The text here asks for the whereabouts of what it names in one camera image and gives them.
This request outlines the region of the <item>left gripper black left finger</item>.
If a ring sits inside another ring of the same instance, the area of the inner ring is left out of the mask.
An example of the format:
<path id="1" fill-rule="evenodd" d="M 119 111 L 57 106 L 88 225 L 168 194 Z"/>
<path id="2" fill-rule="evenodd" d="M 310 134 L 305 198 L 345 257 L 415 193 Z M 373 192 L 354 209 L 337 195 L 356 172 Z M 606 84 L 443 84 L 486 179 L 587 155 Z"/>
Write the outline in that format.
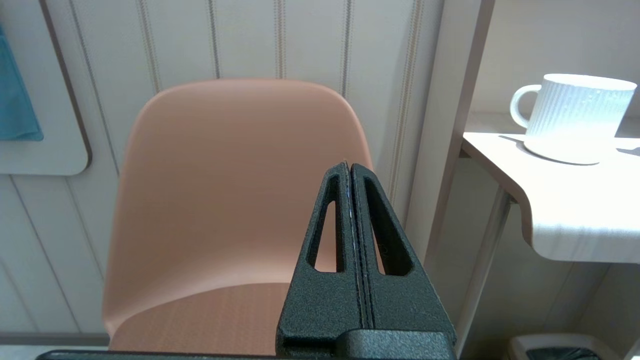
<path id="1" fill-rule="evenodd" d="M 338 338 L 361 327 L 355 232 L 346 162 L 323 176 L 276 328 L 279 357 L 334 357 Z M 329 205 L 334 203 L 335 272 L 316 269 Z"/>

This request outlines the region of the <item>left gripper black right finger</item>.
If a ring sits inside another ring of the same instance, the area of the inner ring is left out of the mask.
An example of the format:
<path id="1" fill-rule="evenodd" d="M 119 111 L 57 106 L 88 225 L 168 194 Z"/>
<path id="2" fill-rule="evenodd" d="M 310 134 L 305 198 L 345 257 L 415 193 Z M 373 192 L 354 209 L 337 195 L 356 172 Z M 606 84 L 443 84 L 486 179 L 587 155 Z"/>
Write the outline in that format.
<path id="1" fill-rule="evenodd" d="M 355 163 L 350 178 L 366 328 L 442 333 L 454 346 L 450 317 L 377 176 Z"/>

